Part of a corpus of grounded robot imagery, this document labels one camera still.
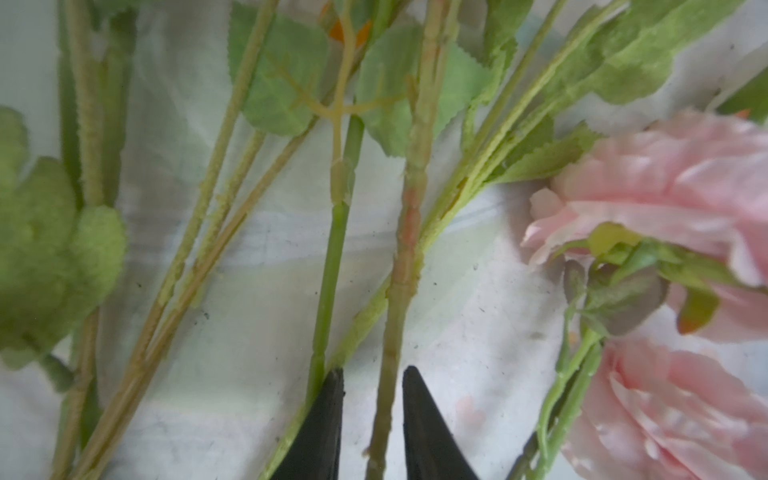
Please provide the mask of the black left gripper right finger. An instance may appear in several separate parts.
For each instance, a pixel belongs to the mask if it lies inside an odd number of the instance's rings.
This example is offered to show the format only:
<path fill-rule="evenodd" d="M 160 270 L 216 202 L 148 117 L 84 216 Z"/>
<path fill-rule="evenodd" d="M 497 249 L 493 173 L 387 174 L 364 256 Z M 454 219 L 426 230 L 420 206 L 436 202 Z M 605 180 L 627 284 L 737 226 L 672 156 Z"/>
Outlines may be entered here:
<path fill-rule="evenodd" d="M 416 366 L 404 370 L 402 390 L 407 478 L 478 480 Z"/>

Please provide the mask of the pink rose flower stem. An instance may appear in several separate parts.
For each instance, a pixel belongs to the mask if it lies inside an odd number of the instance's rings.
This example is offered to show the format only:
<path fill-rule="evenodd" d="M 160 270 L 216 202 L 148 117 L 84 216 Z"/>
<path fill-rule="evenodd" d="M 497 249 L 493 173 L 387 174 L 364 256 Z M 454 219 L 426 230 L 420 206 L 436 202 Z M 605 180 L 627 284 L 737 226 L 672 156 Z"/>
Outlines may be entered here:
<path fill-rule="evenodd" d="M 460 1 L 427 3 L 418 69 L 416 76 L 409 80 L 412 127 L 403 172 L 396 251 L 387 289 L 388 309 L 376 411 L 367 449 L 367 479 L 382 479 L 386 470 L 404 326 L 422 268 L 423 254 L 418 251 L 417 244 L 422 227 L 421 206 L 428 183 L 427 166 L 431 158 L 434 124 L 450 45 L 455 42 L 459 32 L 461 5 Z"/>

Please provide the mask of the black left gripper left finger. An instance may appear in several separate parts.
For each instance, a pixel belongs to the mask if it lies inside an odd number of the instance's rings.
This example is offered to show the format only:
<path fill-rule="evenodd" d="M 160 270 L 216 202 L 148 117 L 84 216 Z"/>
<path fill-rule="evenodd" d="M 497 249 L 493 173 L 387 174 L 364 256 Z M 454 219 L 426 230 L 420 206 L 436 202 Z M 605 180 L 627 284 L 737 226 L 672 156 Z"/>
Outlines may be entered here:
<path fill-rule="evenodd" d="M 342 436 L 344 372 L 331 370 L 273 480 L 336 480 Z"/>

